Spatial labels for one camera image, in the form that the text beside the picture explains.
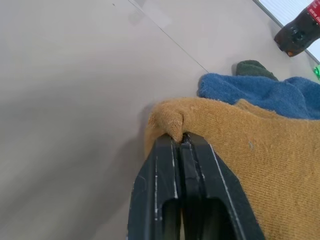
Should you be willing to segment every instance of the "towel fold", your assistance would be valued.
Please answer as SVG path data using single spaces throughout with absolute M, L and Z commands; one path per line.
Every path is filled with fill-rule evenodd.
M 240 100 L 180 98 L 154 107 L 145 154 L 156 138 L 203 136 L 236 174 L 266 239 L 320 236 L 320 121 L 290 119 Z
M 320 84 L 303 77 L 274 81 L 264 76 L 209 73 L 201 78 L 198 94 L 232 105 L 245 99 L 288 118 L 320 120 Z

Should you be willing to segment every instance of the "yellow cloth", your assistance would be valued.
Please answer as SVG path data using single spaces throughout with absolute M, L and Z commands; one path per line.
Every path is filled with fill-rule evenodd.
M 289 119 L 253 106 L 179 98 L 154 107 L 145 154 L 168 133 L 203 136 L 236 174 L 267 239 L 320 239 L 320 120 Z

